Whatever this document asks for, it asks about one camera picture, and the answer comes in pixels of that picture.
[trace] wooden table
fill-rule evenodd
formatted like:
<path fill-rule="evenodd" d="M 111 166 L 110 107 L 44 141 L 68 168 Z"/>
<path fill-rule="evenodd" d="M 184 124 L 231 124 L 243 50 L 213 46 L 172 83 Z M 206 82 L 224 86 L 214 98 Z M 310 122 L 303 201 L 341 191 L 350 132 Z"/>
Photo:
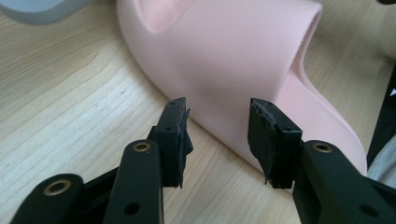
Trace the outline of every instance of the wooden table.
<path fill-rule="evenodd" d="M 396 56 L 396 7 L 321 0 L 305 58 L 314 85 L 367 149 Z M 0 14 L 0 221 L 42 180 L 89 181 L 145 138 L 166 99 L 120 34 L 115 2 L 92 0 L 67 19 L 31 26 Z M 165 223 L 299 223 L 291 196 L 189 120 L 195 150 L 183 189 L 164 190 Z"/>

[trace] hole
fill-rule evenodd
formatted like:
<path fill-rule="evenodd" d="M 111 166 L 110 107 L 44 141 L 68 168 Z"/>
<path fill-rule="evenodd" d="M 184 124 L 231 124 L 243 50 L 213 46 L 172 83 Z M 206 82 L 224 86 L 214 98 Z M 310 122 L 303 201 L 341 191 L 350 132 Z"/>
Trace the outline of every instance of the hole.
<path fill-rule="evenodd" d="M 52 192 L 55 192 L 55 191 L 59 191 L 61 189 L 64 189 L 64 187 L 66 187 L 65 183 L 56 183 L 55 185 L 50 187 L 49 190 L 52 191 Z"/>
<path fill-rule="evenodd" d="M 45 189 L 44 194 L 47 196 L 55 196 L 65 192 L 70 188 L 72 182 L 67 179 L 61 179 L 50 183 Z"/>
<path fill-rule="evenodd" d="M 139 144 L 134 145 L 133 149 L 135 151 L 142 152 L 142 151 L 147 151 L 149 149 L 149 147 L 150 147 L 150 145 L 148 143 L 139 143 Z"/>
<path fill-rule="evenodd" d="M 130 203 L 125 206 L 124 213 L 125 215 L 132 216 L 138 213 L 140 210 L 140 206 L 138 203 Z"/>
<path fill-rule="evenodd" d="M 321 152 L 332 152 L 332 148 L 324 144 L 314 144 L 314 149 Z"/>
<path fill-rule="evenodd" d="M 378 212 L 370 205 L 368 204 L 361 204 L 361 206 L 359 206 L 359 209 L 366 214 L 367 216 L 370 217 L 379 217 Z"/>

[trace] gray object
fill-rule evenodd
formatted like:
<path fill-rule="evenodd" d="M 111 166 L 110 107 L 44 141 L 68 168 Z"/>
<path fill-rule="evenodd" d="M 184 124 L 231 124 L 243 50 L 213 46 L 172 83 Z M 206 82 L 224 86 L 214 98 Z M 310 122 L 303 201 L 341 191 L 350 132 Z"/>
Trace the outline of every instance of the gray object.
<path fill-rule="evenodd" d="M 396 135 L 376 155 L 367 176 L 396 189 Z"/>
<path fill-rule="evenodd" d="M 0 0 L 0 11 L 15 21 L 49 24 L 59 21 L 90 0 Z"/>

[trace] wood grain surface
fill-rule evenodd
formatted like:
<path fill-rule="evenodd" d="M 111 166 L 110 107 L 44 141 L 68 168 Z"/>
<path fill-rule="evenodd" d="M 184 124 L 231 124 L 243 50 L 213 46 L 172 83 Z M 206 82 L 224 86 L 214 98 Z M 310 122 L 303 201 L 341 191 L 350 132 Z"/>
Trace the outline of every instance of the wood grain surface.
<path fill-rule="evenodd" d="M 320 0 L 305 57 L 314 85 L 367 149 L 396 57 L 396 7 Z M 89 181 L 118 166 L 167 102 L 120 34 L 115 1 L 92 0 L 63 21 L 32 26 L 0 14 L 0 222 L 42 180 Z M 183 189 L 164 190 L 165 223 L 299 223 L 291 196 L 189 120 L 195 150 Z"/>

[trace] pink object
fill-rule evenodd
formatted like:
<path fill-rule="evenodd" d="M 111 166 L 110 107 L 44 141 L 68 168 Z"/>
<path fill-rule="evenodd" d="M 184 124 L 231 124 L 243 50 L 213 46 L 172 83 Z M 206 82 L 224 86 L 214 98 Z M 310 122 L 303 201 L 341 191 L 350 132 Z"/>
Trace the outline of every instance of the pink object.
<path fill-rule="evenodd" d="M 359 138 L 304 73 L 320 11 L 309 0 L 118 1 L 120 28 L 147 76 L 169 98 L 187 97 L 192 118 L 256 168 L 252 97 L 276 104 L 305 141 L 338 146 L 365 175 Z"/>

